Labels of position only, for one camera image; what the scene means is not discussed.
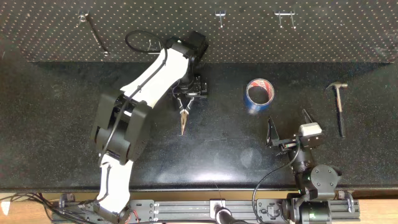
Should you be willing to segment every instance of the wooden floor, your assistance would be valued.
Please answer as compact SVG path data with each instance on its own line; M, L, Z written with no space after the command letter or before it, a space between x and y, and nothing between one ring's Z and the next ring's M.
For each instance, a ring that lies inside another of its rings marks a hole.
M274 198L281 198L282 193L279 192ZM143 199L145 198L153 198L155 200L162 200L162 197L159 194L156 196L156 193L151 193L152 197L148 197L147 194L137 194L133 195L132 197L136 199ZM49 199L56 199L59 194L47 194L46 198ZM81 194L77 195L77 200L83 200L83 198L93 198L95 194ZM241 197L245 197L247 195L243 194L243 196L237 197L230 195L235 200L242 200ZM173 197L175 200L181 200L184 195L180 197ZM383 199L383 200L374 200L374 199L364 199L359 200L359 206L361 209L361 222L360 224L396 224L398 223L398 199ZM0 223L2 224L14 224L14 223L37 223L37 224L46 224L50 223L48 220L44 208L42 205L34 203L34 202L12 202L9 207L8 214L4 214L4 209L0 211ZM352 222L336 222L339 224L348 224Z

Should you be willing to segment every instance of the workbench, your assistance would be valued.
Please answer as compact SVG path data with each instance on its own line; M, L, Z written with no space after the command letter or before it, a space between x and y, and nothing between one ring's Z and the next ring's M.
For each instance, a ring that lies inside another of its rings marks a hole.
M0 61L0 191L98 191L101 170L90 139L100 94L133 81L149 63ZM319 164L343 172L337 189L396 189L398 170L397 65L380 63L206 63L208 83L181 136L180 115L165 95L153 109L150 141L134 163L132 191L253 189L267 172L288 162L266 147L272 116L281 139L304 123L319 123L324 143L312 151ZM265 78L275 88L270 108L250 115L246 85ZM341 90L346 139L338 134L335 95ZM261 187L294 190L289 169Z

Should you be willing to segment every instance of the hammer head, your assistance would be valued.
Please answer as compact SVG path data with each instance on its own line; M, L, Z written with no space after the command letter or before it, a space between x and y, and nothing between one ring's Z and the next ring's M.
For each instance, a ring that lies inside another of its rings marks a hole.
M348 84L347 83L341 83L341 82L334 82L332 84L330 84L326 89L328 89L329 87L334 86L335 88L347 88Z

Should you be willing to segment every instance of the hammer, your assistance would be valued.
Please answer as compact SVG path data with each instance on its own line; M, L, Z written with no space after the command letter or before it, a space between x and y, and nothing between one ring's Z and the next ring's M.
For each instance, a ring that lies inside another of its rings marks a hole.
M338 108L338 124L340 128L340 136L345 138L346 137L346 131L344 129L344 120L343 120L343 107L341 106L341 100L340 100L340 88L347 88L348 84L347 83L341 83L341 82L334 82L330 84L326 90L329 87L335 87L336 90L336 100L337 100L337 108Z

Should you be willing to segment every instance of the wooden surface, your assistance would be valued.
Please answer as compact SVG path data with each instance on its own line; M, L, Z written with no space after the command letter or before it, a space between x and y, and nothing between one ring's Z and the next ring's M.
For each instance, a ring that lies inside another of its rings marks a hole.
M398 200L359 200L360 224L398 223ZM44 208L34 202L12 202L7 216L0 212L0 223L50 223ZM348 224L353 222L336 222Z

